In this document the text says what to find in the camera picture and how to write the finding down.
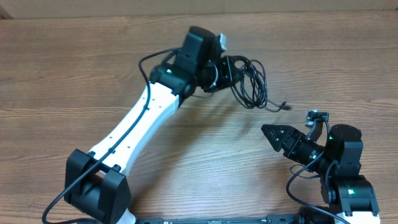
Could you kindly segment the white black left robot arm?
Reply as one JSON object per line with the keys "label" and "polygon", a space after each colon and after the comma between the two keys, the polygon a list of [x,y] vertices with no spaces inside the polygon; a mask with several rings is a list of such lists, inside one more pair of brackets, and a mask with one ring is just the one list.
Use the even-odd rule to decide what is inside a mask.
{"label": "white black left robot arm", "polygon": [[197,87],[214,93],[236,83],[240,74],[226,51],[227,38],[191,26],[181,47],[165,50],[141,97],[120,123],[89,152],[75,149],[66,162],[67,203],[87,215],[77,223],[134,223],[127,177],[141,151],[164,121]]}

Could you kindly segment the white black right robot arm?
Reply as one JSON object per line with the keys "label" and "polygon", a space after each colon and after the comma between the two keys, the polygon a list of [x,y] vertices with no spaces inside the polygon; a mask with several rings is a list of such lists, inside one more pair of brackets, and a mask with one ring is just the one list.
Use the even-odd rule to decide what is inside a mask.
{"label": "white black right robot arm", "polygon": [[307,123],[308,134],[292,126],[265,124],[261,130],[273,149],[315,172],[320,179],[325,206],[301,204],[287,223],[380,223],[379,206],[371,183],[361,175],[362,133],[347,125],[326,121]]}

